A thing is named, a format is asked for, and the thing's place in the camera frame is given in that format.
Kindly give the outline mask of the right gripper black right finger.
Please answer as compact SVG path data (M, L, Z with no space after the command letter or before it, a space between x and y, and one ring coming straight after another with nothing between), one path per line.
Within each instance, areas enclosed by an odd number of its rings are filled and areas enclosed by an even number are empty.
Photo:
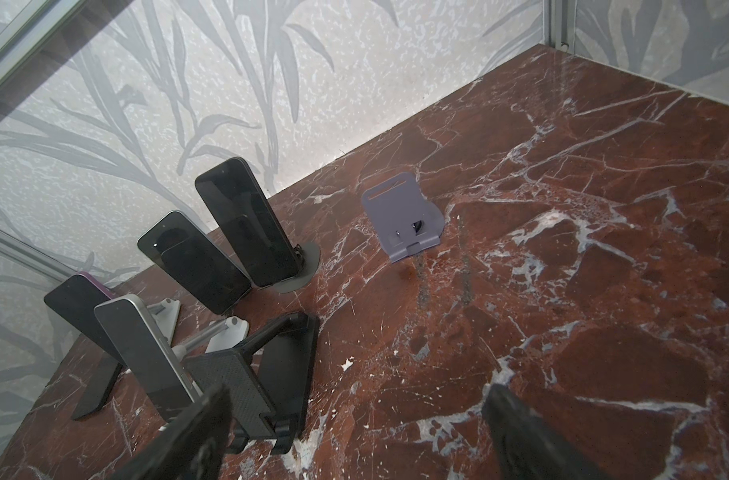
M506 386L490 386L481 412L504 479L609 477Z

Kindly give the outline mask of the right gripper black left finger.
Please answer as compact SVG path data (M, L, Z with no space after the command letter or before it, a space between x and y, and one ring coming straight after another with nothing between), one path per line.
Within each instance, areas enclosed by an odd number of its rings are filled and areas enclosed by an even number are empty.
M216 479L226 455L230 427L230 390L223 385L212 387L112 478Z

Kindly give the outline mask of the black folding phone stand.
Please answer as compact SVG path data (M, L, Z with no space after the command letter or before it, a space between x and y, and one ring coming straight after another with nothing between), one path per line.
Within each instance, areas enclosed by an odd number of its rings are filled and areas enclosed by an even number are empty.
M274 440L272 455L288 453L306 426L320 320L284 314L238 345L182 361L206 390L226 386L236 420L226 451L240 454L252 440Z

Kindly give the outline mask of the grey purple phone stand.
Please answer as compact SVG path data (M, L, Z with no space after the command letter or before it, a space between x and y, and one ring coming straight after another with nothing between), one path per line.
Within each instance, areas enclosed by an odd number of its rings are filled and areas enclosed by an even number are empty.
M440 244L445 220L411 172L401 172L362 194L362 206L391 263Z

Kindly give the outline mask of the white silver phone stand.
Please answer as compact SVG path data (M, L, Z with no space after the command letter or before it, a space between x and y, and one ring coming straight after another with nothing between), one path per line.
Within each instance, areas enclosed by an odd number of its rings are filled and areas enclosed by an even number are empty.
M182 360L202 345L206 346L206 353L226 350L246 339L248 331L250 324L246 320L236 316L228 317L172 347L172 352L178 360Z

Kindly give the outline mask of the white phone stand far left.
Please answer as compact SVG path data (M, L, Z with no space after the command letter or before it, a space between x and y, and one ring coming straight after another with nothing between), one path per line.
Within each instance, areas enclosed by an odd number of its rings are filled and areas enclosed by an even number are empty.
M174 333L176 333L176 326L178 326L180 307L182 307L182 304L178 300L172 300L170 298L146 306L146 312L148 312L146 326L148 326L150 334L156 340L166 340L168 345L172 345Z

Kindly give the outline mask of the phone with white edge far-left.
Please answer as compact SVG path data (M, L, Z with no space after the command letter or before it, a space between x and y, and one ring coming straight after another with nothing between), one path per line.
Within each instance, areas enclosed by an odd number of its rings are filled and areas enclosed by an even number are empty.
M48 292L44 296L44 304L124 366L126 362L94 315L96 306L112 298L114 294L96 278L86 272L78 272Z

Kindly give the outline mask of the black phone back middle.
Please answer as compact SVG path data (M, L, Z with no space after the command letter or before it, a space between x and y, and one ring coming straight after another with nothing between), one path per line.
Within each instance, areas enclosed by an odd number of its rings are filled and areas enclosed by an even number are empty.
M180 211L166 214L136 246L215 314L252 290L250 278Z

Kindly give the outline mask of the black phone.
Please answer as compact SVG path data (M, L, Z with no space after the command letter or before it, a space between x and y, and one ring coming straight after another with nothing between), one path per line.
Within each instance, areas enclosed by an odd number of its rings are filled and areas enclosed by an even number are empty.
M194 186L256 286L300 272L294 246L244 158L216 165L196 177Z
M180 211L166 214L136 246L215 314L252 290L250 278Z

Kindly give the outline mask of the grey round base phone stand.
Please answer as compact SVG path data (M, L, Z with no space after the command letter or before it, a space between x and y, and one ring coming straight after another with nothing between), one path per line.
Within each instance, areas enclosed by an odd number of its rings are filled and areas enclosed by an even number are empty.
M316 275L316 271L320 267L320 259L322 259L320 246L316 242L298 244L294 247L294 253L300 260L300 272L270 286L274 292L284 294L300 290L306 287Z

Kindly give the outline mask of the black phone back right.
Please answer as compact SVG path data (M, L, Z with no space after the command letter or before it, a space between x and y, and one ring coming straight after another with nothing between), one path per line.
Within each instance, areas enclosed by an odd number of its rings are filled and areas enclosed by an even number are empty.
M256 286L300 272L294 246L244 158L216 165L196 177L194 186Z

